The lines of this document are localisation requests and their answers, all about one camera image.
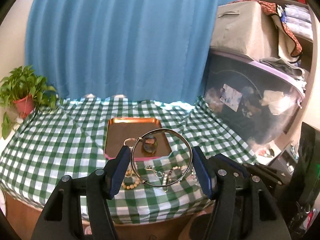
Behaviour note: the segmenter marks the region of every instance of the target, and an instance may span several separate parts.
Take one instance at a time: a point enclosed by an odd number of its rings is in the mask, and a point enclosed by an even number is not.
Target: wooden floor
[[[22,240],[30,240],[40,212],[5,193],[7,219]],[[191,216],[146,225],[116,226],[121,240],[177,240]]]

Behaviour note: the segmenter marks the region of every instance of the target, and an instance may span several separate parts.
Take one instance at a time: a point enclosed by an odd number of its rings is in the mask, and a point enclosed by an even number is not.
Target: beige storage box
[[[278,57],[278,31],[255,1],[222,5],[218,7],[210,47],[256,61]]]

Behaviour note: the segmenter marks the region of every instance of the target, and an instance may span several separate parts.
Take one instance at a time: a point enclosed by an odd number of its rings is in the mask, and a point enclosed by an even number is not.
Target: orange tray
[[[117,156],[124,141],[128,138],[138,138],[145,133],[162,128],[161,123],[156,118],[137,118],[137,117],[114,117],[108,121],[107,139],[104,148],[105,157],[113,159]],[[149,154],[144,151],[142,143],[134,151],[135,161],[145,161],[163,156],[168,156],[172,150],[167,137],[164,133],[154,134],[158,142],[157,151]]]

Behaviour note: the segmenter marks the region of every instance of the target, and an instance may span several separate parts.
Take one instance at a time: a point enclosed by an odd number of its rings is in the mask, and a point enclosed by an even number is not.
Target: blue curtain
[[[26,65],[61,97],[193,104],[217,6],[233,0],[34,0]]]

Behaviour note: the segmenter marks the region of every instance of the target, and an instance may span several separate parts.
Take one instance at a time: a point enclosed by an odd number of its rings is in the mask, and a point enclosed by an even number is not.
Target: red flower pot
[[[33,111],[33,109],[35,109],[35,104],[33,103],[32,95],[30,94],[25,98],[13,102],[19,112],[19,116],[23,120]]]

